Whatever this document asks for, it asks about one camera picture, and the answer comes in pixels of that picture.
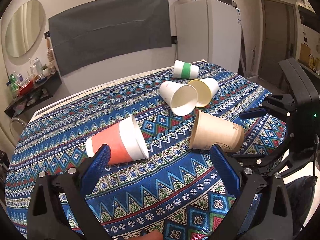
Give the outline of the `person's left hand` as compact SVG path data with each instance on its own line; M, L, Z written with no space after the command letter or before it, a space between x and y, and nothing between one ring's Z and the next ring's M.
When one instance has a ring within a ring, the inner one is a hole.
M163 240L163 235L158 230L155 230L146 235L128 238L127 240Z

